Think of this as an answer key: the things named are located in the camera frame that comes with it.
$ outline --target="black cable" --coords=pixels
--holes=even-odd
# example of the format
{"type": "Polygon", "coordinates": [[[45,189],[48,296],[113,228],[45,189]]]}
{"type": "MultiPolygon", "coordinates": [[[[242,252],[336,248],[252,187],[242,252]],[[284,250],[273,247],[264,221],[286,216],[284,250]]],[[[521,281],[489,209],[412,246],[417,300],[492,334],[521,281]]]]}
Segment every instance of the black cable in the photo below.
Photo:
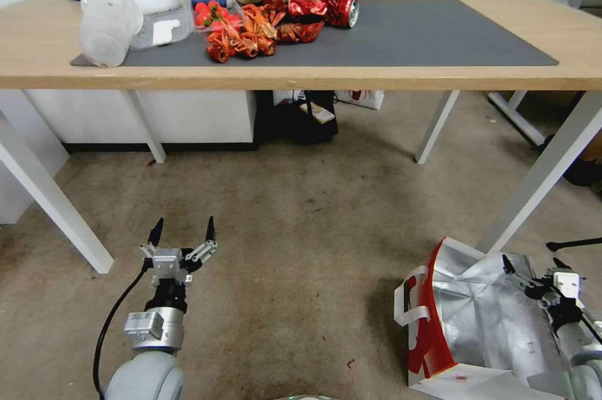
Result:
{"type": "Polygon", "coordinates": [[[138,281],[142,278],[142,275],[146,273],[146,271],[152,267],[152,259],[145,258],[144,263],[142,264],[142,268],[140,269],[140,273],[136,276],[135,280],[125,289],[125,291],[121,294],[121,297],[116,301],[111,309],[111,312],[108,313],[107,319],[105,320],[105,324],[102,325],[102,329],[100,330],[100,335],[98,336],[98,341],[96,342],[96,350],[94,352],[94,362],[92,364],[92,379],[94,380],[94,387],[98,392],[98,397],[100,400],[105,400],[105,393],[102,391],[100,387],[100,379],[98,376],[98,367],[100,365],[100,351],[102,350],[102,342],[105,340],[105,335],[107,334],[108,326],[111,324],[111,320],[113,320],[113,316],[117,309],[121,305],[121,303],[125,300],[128,293],[138,284],[138,281]]]}

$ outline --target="red can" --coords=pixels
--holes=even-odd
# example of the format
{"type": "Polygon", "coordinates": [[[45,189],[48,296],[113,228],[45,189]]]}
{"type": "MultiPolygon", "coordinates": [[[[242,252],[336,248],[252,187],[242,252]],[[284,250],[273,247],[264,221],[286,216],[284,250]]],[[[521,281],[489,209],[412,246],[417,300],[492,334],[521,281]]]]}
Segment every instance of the red can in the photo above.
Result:
{"type": "Polygon", "coordinates": [[[357,0],[288,0],[291,18],[320,16],[333,27],[351,28],[357,22],[357,0]]]}

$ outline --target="cherry tomato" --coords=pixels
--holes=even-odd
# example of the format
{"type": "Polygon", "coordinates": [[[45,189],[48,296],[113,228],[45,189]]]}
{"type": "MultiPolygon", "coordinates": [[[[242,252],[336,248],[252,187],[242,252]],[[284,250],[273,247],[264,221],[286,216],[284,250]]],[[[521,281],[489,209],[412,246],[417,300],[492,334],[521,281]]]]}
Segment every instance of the cherry tomato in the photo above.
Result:
{"type": "Polygon", "coordinates": [[[196,14],[209,14],[209,7],[205,2],[198,2],[194,7],[196,14]]]}
{"type": "Polygon", "coordinates": [[[217,1],[209,1],[207,2],[207,6],[209,7],[209,10],[212,10],[213,8],[215,8],[215,10],[217,11],[218,14],[221,14],[221,6],[218,4],[217,1]]]}
{"type": "Polygon", "coordinates": [[[234,14],[227,15],[226,20],[230,24],[232,24],[232,27],[234,27],[236,30],[240,29],[242,26],[242,22],[240,21],[240,18],[238,16],[235,16],[234,14]]]}
{"type": "Polygon", "coordinates": [[[205,19],[209,19],[209,20],[211,20],[211,14],[209,13],[209,11],[208,11],[208,10],[201,10],[201,12],[200,12],[200,13],[197,13],[196,17],[197,17],[197,18],[201,18],[203,21],[204,21],[205,19]]]}
{"type": "Polygon", "coordinates": [[[196,16],[194,22],[198,27],[207,27],[207,25],[209,25],[210,23],[209,16],[202,16],[199,14],[198,16],[196,16]]]}
{"type": "Polygon", "coordinates": [[[213,21],[209,28],[211,28],[212,32],[222,31],[222,30],[224,30],[224,24],[222,24],[221,21],[213,21]]]}

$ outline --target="clear plastic cup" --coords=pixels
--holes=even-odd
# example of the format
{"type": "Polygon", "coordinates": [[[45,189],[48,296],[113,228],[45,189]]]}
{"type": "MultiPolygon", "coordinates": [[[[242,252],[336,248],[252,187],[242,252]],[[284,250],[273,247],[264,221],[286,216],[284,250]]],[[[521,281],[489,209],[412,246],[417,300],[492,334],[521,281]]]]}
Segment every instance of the clear plastic cup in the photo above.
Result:
{"type": "Polygon", "coordinates": [[[142,28],[144,17],[134,0],[82,0],[80,48],[92,63],[119,66],[142,28]]]}

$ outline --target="red and white bag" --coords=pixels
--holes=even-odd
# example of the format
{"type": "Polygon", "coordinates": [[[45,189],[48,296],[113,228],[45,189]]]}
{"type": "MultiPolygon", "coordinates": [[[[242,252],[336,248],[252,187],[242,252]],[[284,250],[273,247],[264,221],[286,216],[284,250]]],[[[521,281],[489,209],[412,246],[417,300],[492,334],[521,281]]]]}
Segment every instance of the red and white bag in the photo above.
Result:
{"type": "MultiPolygon", "coordinates": [[[[506,254],[530,275],[526,256],[506,254]]],[[[408,385],[444,400],[562,400],[566,390],[549,382],[562,363],[547,320],[505,282],[496,256],[446,237],[395,290],[394,319],[408,326],[408,385]],[[482,272],[463,279],[478,261],[482,272]]]]}
{"type": "Polygon", "coordinates": [[[336,90],[337,98],[362,107],[380,110],[384,99],[384,90],[336,90]]]}

